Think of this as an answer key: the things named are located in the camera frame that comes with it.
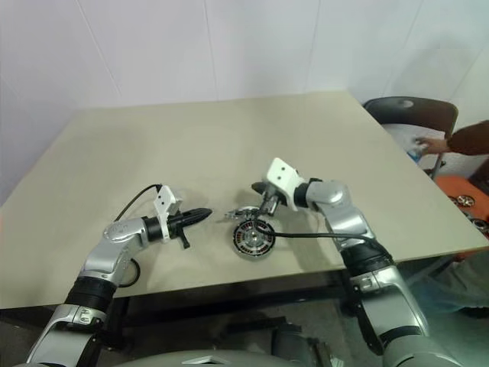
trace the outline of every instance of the person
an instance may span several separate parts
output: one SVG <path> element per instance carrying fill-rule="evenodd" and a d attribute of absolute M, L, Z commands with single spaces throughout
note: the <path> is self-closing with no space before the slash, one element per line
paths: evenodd
<path fill-rule="evenodd" d="M 458 130 L 449 139 L 418 138 L 423 155 L 489 154 L 489 120 Z M 489 307 L 489 250 L 469 255 L 462 262 L 424 277 L 412 291 L 427 312 L 455 312 L 466 307 Z"/>
<path fill-rule="evenodd" d="M 489 154 L 489 120 L 458 130 L 449 139 L 417 138 L 425 145 L 423 155 L 460 153 L 464 155 Z"/>

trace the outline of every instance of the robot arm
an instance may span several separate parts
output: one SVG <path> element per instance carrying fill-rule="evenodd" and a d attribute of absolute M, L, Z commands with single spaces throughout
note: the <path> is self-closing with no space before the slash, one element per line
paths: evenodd
<path fill-rule="evenodd" d="M 263 183 L 260 214 L 273 215 L 277 203 L 319 211 L 330 232 L 364 239 L 336 238 L 349 273 L 351 295 L 365 342 L 384 366 L 459 366 L 429 338 L 428 324 L 387 250 L 376 240 L 361 211 L 351 203 L 348 188 L 338 181 L 311 179 L 275 158 Z"/>
<path fill-rule="evenodd" d="M 98 355 L 97 336 L 112 296 L 121 284 L 130 260 L 151 242 L 177 236 L 185 243 L 183 227 L 205 219 L 210 209 L 178 211 L 182 200 L 161 186 L 154 206 L 157 216 L 122 220 L 108 226 L 89 253 L 64 304 L 56 308 L 31 349 L 27 364 L 75 367 L 90 365 Z"/>

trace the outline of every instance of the table surface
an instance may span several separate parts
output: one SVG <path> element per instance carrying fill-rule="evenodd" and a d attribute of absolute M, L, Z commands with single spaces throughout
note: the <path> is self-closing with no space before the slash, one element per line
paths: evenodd
<path fill-rule="evenodd" d="M 225 212 L 255 205 L 250 184 L 274 157 L 301 175 L 347 183 L 396 260 L 485 246 L 486 239 L 346 92 L 80 112 L 2 207 L 0 308 L 62 303 L 102 230 L 142 188 L 178 189 L 181 209 L 214 213 L 140 253 L 118 296 L 343 268 L 329 239 L 277 239 L 267 258 L 232 248 Z M 153 215 L 154 193 L 126 217 Z M 278 209 L 276 230 L 325 231 L 315 213 Z"/>

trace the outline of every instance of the black chair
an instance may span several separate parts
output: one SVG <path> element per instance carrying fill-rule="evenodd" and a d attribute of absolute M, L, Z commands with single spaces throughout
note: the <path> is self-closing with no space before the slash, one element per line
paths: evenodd
<path fill-rule="evenodd" d="M 405 124 L 431 128 L 443 132 L 445 139 L 452 136 L 458 109 L 449 102 L 417 97 L 384 97 L 367 101 L 364 108 L 379 124 Z M 425 170 L 434 179 L 442 166 L 439 154 L 435 166 Z"/>

